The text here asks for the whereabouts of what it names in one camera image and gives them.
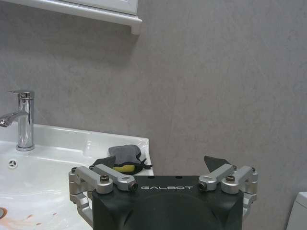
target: bathroom sink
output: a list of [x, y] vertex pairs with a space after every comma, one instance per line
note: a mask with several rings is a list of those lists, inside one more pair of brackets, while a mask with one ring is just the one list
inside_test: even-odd
[[[149, 140], [53, 126], [34, 126], [35, 149], [16, 150], [17, 123], [0, 128], [0, 230], [90, 230], [69, 200], [68, 172], [135, 144], [150, 164]], [[143, 170], [138, 175], [153, 175]]]

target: faucet handle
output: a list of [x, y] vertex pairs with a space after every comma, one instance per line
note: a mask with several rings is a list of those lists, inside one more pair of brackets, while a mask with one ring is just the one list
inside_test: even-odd
[[19, 99], [34, 99], [34, 91], [30, 90], [14, 90], [8, 91], [8, 93], [17, 94]]

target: toilet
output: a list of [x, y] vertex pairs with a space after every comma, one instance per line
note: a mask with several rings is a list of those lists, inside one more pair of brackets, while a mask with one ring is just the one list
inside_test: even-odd
[[293, 204], [287, 230], [306, 230], [307, 224], [307, 192], [297, 195]]

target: screw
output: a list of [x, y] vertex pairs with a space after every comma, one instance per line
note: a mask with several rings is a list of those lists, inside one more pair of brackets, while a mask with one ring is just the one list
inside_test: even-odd
[[233, 182], [235, 181], [235, 177], [234, 176], [226, 176], [226, 180], [229, 182]]
[[101, 182], [106, 182], [106, 181], [109, 181], [109, 176], [108, 175], [103, 175], [100, 177], [100, 181]]
[[137, 183], [131, 183], [129, 184], [129, 191], [135, 192], [138, 189], [138, 184]]
[[198, 184], [197, 184], [197, 188], [198, 188], [198, 190], [200, 190], [201, 192], [205, 192], [205, 191], [207, 191], [207, 184], [198, 183]]

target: chrome faucet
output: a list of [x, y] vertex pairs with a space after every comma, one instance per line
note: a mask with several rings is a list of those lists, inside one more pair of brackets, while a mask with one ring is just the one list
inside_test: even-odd
[[9, 93], [18, 95], [18, 111], [1, 116], [0, 126], [8, 127], [18, 118], [18, 143], [16, 149], [19, 151], [33, 150], [34, 92], [18, 90], [10, 91]]

